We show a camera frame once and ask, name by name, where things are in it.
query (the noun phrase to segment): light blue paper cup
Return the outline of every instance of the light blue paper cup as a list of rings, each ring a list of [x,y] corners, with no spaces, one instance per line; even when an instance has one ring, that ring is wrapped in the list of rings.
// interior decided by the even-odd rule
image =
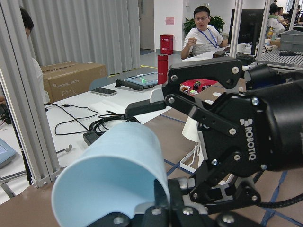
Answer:
[[[146,126],[114,126],[55,181],[53,213],[62,227],[83,227],[111,212],[129,218],[134,208],[154,202],[153,182],[169,190],[160,143]]]

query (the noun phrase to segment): smartphone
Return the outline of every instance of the smartphone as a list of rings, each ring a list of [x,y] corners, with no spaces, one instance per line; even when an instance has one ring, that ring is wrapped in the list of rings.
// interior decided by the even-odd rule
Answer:
[[[98,87],[96,89],[93,89],[93,90],[91,90],[91,92],[95,93],[95,94],[98,94],[98,95],[102,95],[102,96],[112,96],[114,94],[117,94],[117,91],[115,91],[115,90],[102,88],[102,87]]]

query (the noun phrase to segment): computer monitor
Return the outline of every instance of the computer monitor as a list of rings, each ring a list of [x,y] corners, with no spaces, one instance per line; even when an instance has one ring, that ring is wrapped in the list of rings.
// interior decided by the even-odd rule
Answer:
[[[255,54],[256,42],[260,37],[264,9],[242,9],[238,43],[252,43],[251,54]],[[232,40],[232,26],[235,10],[232,10],[231,26],[229,29],[228,44]]]

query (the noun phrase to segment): red thermos bottle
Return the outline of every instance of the red thermos bottle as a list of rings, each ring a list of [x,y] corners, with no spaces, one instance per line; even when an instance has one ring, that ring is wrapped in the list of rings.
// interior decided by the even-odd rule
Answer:
[[[167,80],[168,55],[158,55],[158,84],[164,84]]]

